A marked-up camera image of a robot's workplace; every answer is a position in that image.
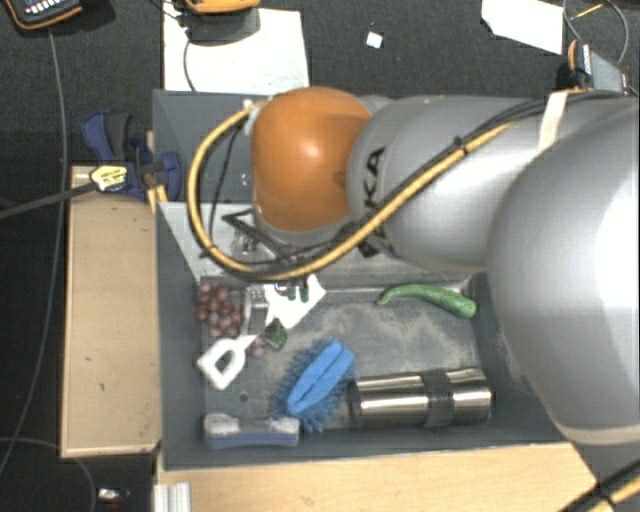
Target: white plastic part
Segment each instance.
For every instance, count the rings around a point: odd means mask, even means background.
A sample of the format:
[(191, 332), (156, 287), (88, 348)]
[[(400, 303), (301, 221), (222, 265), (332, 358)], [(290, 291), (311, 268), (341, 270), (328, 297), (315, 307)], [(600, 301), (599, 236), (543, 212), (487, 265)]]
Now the white plastic part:
[(153, 507), (154, 512), (191, 512), (190, 484), (156, 484), (153, 487)]
[(542, 116), (540, 132), (538, 134), (538, 153), (551, 147), (556, 141), (558, 127), (567, 107), (568, 90), (554, 92), (547, 100), (547, 108)]
[[(247, 334), (236, 339), (219, 339), (198, 359), (198, 368), (217, 390), (227, 389), (244, 368), (245, 350), (256, 338), (255, 334)], [(231, 360), (220, 371), (217, 367), (218, 361), (226, 354), (231, 354)]]
[(223, 412), (211, 412), (204, 417), (204, 431), (212, 436), (239, 434), (240, 420)]
[(170, 512), (169, 486), (166, 484), (153, 486), (153, 510), (154, 512)]

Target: metal cylinder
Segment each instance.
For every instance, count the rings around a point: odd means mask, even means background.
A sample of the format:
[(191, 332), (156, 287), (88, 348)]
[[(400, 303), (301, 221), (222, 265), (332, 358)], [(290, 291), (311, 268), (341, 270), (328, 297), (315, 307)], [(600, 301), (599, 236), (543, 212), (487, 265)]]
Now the metal cylinder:
[(478, 368), (364, 377), (349, 388), (352, 425), (360, 429), (436, 427), (483, 421), (492, 394)]

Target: black cable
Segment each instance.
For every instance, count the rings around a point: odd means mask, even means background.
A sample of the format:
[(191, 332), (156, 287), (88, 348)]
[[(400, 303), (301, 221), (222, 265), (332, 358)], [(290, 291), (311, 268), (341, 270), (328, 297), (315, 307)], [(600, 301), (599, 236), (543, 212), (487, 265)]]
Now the black cable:
[(561, 512), (588, 512), (602, 501), (609, 505), (613, 504), (611, 508), (615, 508), (619, 502), (616, 503), (613, 500), (613, 495), (616, 491), (622, 489), (626, 484), (637, 478), (640, 478), (640, 461), (636, 461), (609, 478), (598, 482), (594, 487), (563, 508)]
[[(622, 27), (624, 29), (624, 42), (622, 44), (622, 49), (620, 50), (620, 54), (618, 55), (618, 58), (616, 60), (616, 62), (620, 64), (627, 53), (627, 48), (629, 48), (629, 23), (627, 21), (627, 17), (625, 16), (624, 12), (622, 11), (622, 9), (620, 9), (620, 7), (618, 7), (618, 5), (615, 2), (613, 2), (612, 0), (605, 0), (605, 1), (618, 15), (618, 17), (620, 18), (620, 21), (622, 22)], [(573, 23), (571, 23), (571, 18), (569, 18), (569, 15), (567, 13), (567, 0), (562, 0), (562, 16), (564, 17), (564, 21), (566, 22), (567, 27), (569, 28), (573, 36), (576, 39), (584, 40), (583, 37), (580, 35), (580, 33), (576, 30)]]
[[(164, 14), (165, 16), (169, 16), (169, 18), (172, 18), (174, 20), (177, 20), (178, 17), (174, 16), (173, 14), (168, 13), (167, 11), (164, 10), (164, 7), (162, 7), (162, 5), (158, 5), (157, 3), (155, 3), (153, 0), (147, 0), (151, 5), (153, 5), (156, 9), (159, 9), (160, 12), (162, 12), (162, 14)], [(161, 2), (163, 4), (169, 4), (169, 5), (173, 5), (173, 2), (167, 2), (167, 1), (163, 1)]]
[(191, 92), (198, 92), (191, 81), (191, 76), (189, 75), (189, 66), (187, 65), (187, 51), (189, 50), (189, 46), (191, 46), (191, 40), (187, 39), (187, 42), (184, 45), (184, 51), (182, 52), (182, 69), (184, 70), (184, 77), (187, 79), (187, 83), (189, 84), (189, 89)]
[[(18, 437), (15, 439), (13, 437), (0, 437), (0, 443), (10, 443), (10, 445), (15, 445), (16, 443), (19, 443), (19, 444), (27, 444), (32, 446), (44, 446), (46, 448), (50, 448), (55, 451), (58, 450), (58, 446), (54, 443), (50, 443), (49, 441), (43, 441), (42, 439), (33, 439), (31, 437)], [(80, 467), (80, 469), (84, 473), (87, 483), (89, 484), (89, 493), (91, 496), (91, 501), (89, 504), (89, 512), (93, 512), (96, 508), (97, 500), (96, 500), (96, 485), (93, 481), (93, 477), (91, 476), (91, 471), (89, 471), (89, 468), (80, 459), (73, 458), (70, 460), (72, 460), (75, 464), (77, 464)]]
[(57, 194), (43, 197), (41, 199), (36, 199), (35, 201), (23, 203), (21, 205), (14, 206), (13, 208), (8, 208), (4, 211), (1, 211), (0, 221), (8, 219), (9, 217), (13, 217), (14, 215), (20, 215), (22, 213), (26, 213), (31, 210), (42, 208), (43, 206), (60, 203), (60, 202), (66, 201), (67, 199), (81, 196), (89, 192), (95, 192), (95, 190), (96, 190), (96, 186), (93, 183), (86, 183), (84, 185), (80, 185), (79, 187), (75, 187), (70, 190), (65, 190), (64, 192), (59, 192)]
[(224, 156), (224, 162), (222, 164), (222, 170), (220, 171), (220, 177), (216, 183), (216, 188), (213, 191), (213, 198), (211, 200), (211, 213), (209, 214), (209, 237), (213, 237), (213, 220), (216, 215), (216, 206), (218, 205), (218, 201), (220, 200), (220, 193), (222, 192), (222, 185), (224, 184), (224, 179), (227, 176), (227, 171), (229, 170), (229, 164), (231, 163), (231, 154), (233, 153), (233, 144), (238, 138), (238, 134), (242, 131), (242, 127), (244, 123), (236, 126), (235, 131), (231, 134), (229, 139), (229, 144), (227, 145), (227, 152)]
[(13, 208), (18, 203), (12, 201), (11, 199), (5, 199), (4, 197), (0, 197), (0, 208)]
[[(60, 182), (60, 189), (62, 192), (64, 192), (65, 184), (67, 182), (68, 167), (69, 167), (69, 144), (68, 144), (68, 133), (67, 133), (66, 108), (64, 104), (64, 92), (62, 90), (62, 79), (60, 77), (60, 66), (58, 64), (58, 52), (56, 50), (56, 44), (55, 44), (55, 40), (53, 38), (53, 32), (51, 29), (49, 29), (49, 43), (51, 45), (53, 68), (55, 71), (56, 86), (58, 89), (58, 106), (60, 109), (60, 132), (62, 136), (62, 176), (61, 176), (61, 182)], [(51, 263), (51, 281), (49, 284), (49, 292), (47, 296), (47, 305), (46, 305), (47, 309), (45, 313), (44, 325), (42, 328), (42, 339), (40, 341), (40, 349), (38, 353), (38, 358), (36, 360), (36, 366), (33, 371), (31, 385), (29, 387), (27, 398), (22, 408), (22, 413), (20, 414), (20, 418), (18, 419), (18, 424), (16, 425), (13, 436), (11, 436), (10, 438), (3, 438), (3, 442), (8, 442), (9, 447), (7, 448), (7, 452), (5, 453), (4, 458), (2, 459), (2, 463), (0, 463), (0, 480), (2, 479), (2, 475), (4, 473), (5, 468), (7, 467), (7, 463), (11, 458), (11, 454), (13, 453), (13, 450), (16, 444), (21, 442), (20, 433), (22, 432), (22, 427), (27, 418), (27, 413), (29, 412), (29, 408), (31, 407), (31, 402), (33, 401), (33, 396), (35, 394), (38, 378), (40, 377), (40, 370), (42, 369), (42, 362), (44, 361), (44, 354), (47, 346), (47, 339), (49, 337), (49, 327), (51, 325), (51, 315), (53, 312), (53, 300), (55, 296), (56, 281), (58, 276), (58, 264), (59, 264), (60, 252), (61, 252), (60, 246), (62, 245), (62, 234), (63, 234), (63, 227), (64, 227), (64, 213), (65, 213), (64, 204), (61, 204), (58, 207), (58, 220), (56, 225), (55, 245), (53, 249), (53, 262)], [(94, 502), (92, 502), (91, 510), (93, 510), (93, 508), (95, 508)]]
[[(623, 97), (619, 93), (610, 92), (610, 91), (589, 91), (583, 92), (580, 94), (570, 95), (567, 98), (567, 104), (579, 103), (582, 101), (588, 100), (597, 100), (597, 99), (612, 99), (612, 98), (620, 98)], [(538, 115), (544, 112), (546, 108), (546, 102), (544, 99), (527, 101), (524, 103), (519, 103), (510, 107), (503, 112), (493, 116), (489, 120), (482, 123), (472, 132), (468, 133), (463, 137), (457, 137), (449, 146), (440, 151), (436, 156), (431, 158), (428, 162), (421, 165), (415, 171), (413, 171), (409, 176), (407, 176), (404, 180), (402, 180), (398, 185), (396, 185), (391, 192), (389, 192), (383, 200), (376, 205), (375, 208), (371, 209), (365, 216), (363, 216), (359, 221), (354, 222), (352, 225), (347, 226), (336, 237), (327, 242), (325, 248), (321, 249), (310, 255), (307, 258), (301, 258), (294, 263), (279, 263), (277, 260), (274, 260), (274, 263), (270, 265), (268, 268), (264, 270), (254, 271), (254, 272), (239, 272), (234, 269), (228, 268), (222, 262), (216, 261), (218, 265), (224, 268), (229, 274), (237, 276), (241, 279), (251, 279), (255, 281), (264, 281), (268, 276), (274, 274), (281, 274), (293, 270), (301, 265), (309, 263), (311, 261), (320, 258), (330, 251), (333, 250), (334, 247), (339, 245), (339, 243), (353, 235), (361, 225), (370, 220), (376, 213), (378, 213), (382, 208), (384, 208), (389, 202), (391, 202), (395, 197), (398, 196), (410, 183), (412, 183), (417, 177), (419, 177), (425, 169), (429, 169), (436, 164), (438, 164), (441, 160), (448, 157), (450, 154), (458, 150), (461, 146), (466, 145), (471, 140), (481, 136), (482, 134), (497, 128), (505, 123), (516, 122), (528, 117), (532, 117), (534, 115)]]

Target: blue brush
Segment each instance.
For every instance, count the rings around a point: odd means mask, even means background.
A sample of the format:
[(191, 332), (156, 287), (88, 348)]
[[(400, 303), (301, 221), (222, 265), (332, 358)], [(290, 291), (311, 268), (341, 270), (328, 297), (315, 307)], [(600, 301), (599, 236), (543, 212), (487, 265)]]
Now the blue brush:
[(316, 341), (291, 364), (276, 397), (275, 415), (298, 418), (306, 432), (322, 432), (353, 380), (353, 353), (336, 340)]

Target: black carpet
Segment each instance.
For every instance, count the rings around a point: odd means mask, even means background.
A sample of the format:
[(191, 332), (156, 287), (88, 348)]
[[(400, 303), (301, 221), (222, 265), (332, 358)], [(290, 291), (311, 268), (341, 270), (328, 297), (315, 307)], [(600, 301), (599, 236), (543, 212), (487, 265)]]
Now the black carpet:
[[(95, 0), (85, 16), (53, 29), (66, 97), (73, 162), (90, 161), (80, 122), (98, 109), (127, 110), (134, 131), (151, 126), (151, 91), (162, 86), (161, 13), (147, 0)], [(569, 2), (572, 12), (593, 2)], [(638, 87), (640, 5), (620, 2), (630, 25), (623, 65)], [(303, 14), (311, 80), (356, 94), (484, 94), (542, 97), (566, 85), (565, 60), (496, 38), (480, 20), (480, 0), (265, 0), (264, 7)], [(60, 186), (61, 136), (53, 64), (46, 32), (24, 34), (0, 8), (0, 208)], [(576, 20), (605, 56), (617, 56), (623, 39), (608, 10)], [(364, 45), (369, 30), (384, 47)], [(11, 436), (34, 371), (51, 273), (56, 208), (0, 223), (0, 437)], [(52, 324), (23, 436), (58, 439), (64, 256)], [(6, 450), (0, 443), (0, 458)], [(119, 488), (120, 511), (150, 503), (150, 456), (87, 461), (97, 487)], [(0, 511), (82, 511), (88, 484), (73, 463), (43, 446), (19, 444), (0, 478)], [(98, 510), (109, 510), (102, 505)]]

